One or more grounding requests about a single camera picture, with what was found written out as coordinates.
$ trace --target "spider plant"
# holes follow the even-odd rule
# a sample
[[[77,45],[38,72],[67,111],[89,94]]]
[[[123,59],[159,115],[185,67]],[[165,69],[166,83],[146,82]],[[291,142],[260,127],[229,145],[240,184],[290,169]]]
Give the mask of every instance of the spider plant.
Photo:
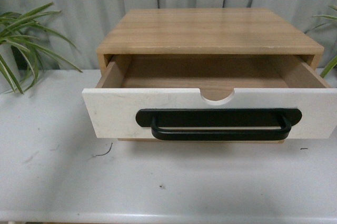
[[[39,69],[43,69],[41,55],[48,56],[53,60],[57,61],[59,64],[64,62],[79,72],[82,72],[78,67],[69,62],[64,57],[58,55],[52,50],[43,47],[37,43],[38,37],[28,35],[28,31],[40,30],[42,32],[47,32],[52,35],[58,36],[61,39],[67,41],[69,44],[75,47],[75,45],[65,36],[61,35],[59,32],[48,28],[36,19],[43,16],[51,16],[60,13],[61,11],[45,11],[53,3],[48,3],[41,7],[35,8],[25,14],[19,14],[15,12],[7,12],[0,15],[0,46],[3,44],[8,44],[17,48],[22,57],[27,63],[27,68],[25,69],[25,74],[23,78],[19,81],[12,70],[9,68],[4,57],[0,54],[0,72],[5,77],[13,92],[19,91],[23,94],[25,91],[33,87],[38,78]],[[31,83],[25,89],[22,88],[23,83],[28,79],[32,79]]]
[[[333,10],[337,11],[337,6],[335,5],[330,5],[329,6],[330,8],[332,8]],[[318,28],[318,27],[321,27],[323,25],[326,25],[326,24],[332,24],[334,22],[337,21],[337,16],[333,16],[333,15],[314,15],[313,17],[319,17],[319,18],[323,18],[325,20],[328,20],[327,22],[325,23],[322,23],[322,24],[319,24],[317,25],[316,27],[313,27],[312,29],[310,29],[309,31],[315,29],[315,28]],[[321,77],[325,77],[328,72],[337,65],[337,55],[335,55],[329,62],[328,64],[325,66],[324,70],[321,72]]]

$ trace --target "wooden drawer unit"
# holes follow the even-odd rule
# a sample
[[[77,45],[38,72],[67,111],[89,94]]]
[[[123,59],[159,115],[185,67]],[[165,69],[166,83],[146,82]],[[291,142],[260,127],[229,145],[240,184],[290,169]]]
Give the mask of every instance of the wooden drawer unit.
[[[83,97],[100,138],[328,138],[337,91],[314,71],[322,53],[267,9],[132,10]]]

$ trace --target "black drawer handle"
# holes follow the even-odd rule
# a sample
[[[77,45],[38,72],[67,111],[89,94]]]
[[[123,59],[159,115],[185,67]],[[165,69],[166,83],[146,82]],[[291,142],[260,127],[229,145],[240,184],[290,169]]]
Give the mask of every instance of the black drawer handle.
[[[142,109],[136,121],[152,135],[173,141],[283,140],[302,118],[296,108]],[[259,127],[257,129],[164,129],[163,127]],[[261,127],[279,127],[261,129]]]

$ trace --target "white drawer front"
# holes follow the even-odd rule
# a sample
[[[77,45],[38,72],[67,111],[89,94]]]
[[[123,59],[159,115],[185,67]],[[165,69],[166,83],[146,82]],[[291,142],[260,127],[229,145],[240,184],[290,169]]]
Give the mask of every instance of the white drawer front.
[[[147,108],[298,108],[303,117],[288,139],[329,138],[337,125],[337,89],[330,88],[235,88],[219,101],[206,100],[198,88],[92,88],[82,94],[99,138],[154,138],[135,120]]]

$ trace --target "small debris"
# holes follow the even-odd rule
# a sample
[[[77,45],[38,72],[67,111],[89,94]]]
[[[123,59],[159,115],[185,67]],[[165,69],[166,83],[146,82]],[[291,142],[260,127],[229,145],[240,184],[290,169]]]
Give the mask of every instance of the small debris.
[[[111,148],[112,148],[112,143],[111,143],[110,149],[107,151],[107,153],[104,153],[104,154],[101,154],[101,155],[92,155],[92,156],[93,157],[104,156],[104,155],[106,155],[106,154],[108,154],[110,152]]]
[[[50,151],[55,151],[59,148],[60,145],[57,145],[57,147],[55,149],[50,149]]]

